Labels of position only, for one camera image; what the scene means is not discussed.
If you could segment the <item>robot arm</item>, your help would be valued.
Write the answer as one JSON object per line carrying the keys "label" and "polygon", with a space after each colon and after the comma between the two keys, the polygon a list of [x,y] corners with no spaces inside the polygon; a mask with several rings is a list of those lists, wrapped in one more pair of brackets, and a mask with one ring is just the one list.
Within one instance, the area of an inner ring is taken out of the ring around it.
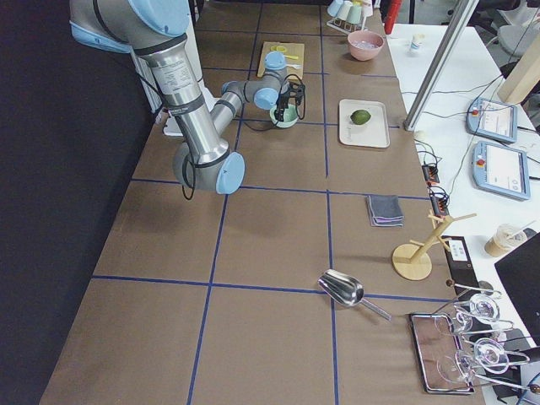
{"label": "robot arm", "polygon": [[264,60],[262,78],[228,82],[213,106],[207,106],[196,69],[186,51],[192,21],[186,1],[71,1],[70,25],[79,43],[134,52],[151,68],[164,107],[175,119],[184,142],[173,159],[176,179],[191,189],[235,192],[243,181],[245,161],[221,137],[245,103],[262,110],[278,106],[289,88],[287,62],[278,51]]}

